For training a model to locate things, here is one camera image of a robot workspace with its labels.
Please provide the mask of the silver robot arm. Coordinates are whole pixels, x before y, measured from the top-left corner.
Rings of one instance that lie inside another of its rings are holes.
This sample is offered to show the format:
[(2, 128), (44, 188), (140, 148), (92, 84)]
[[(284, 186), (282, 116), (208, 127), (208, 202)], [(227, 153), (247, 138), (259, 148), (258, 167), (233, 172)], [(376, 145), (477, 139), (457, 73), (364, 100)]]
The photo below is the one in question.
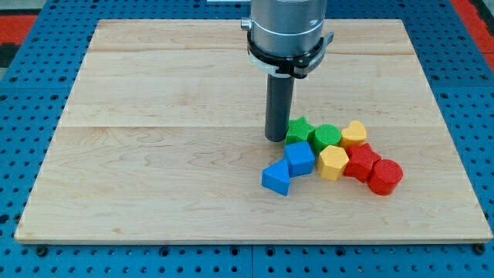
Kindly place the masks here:
[(301, 56), (320, 41), (326, 10), (327, 0), (252, 0), (241, 29), (264, 53)]

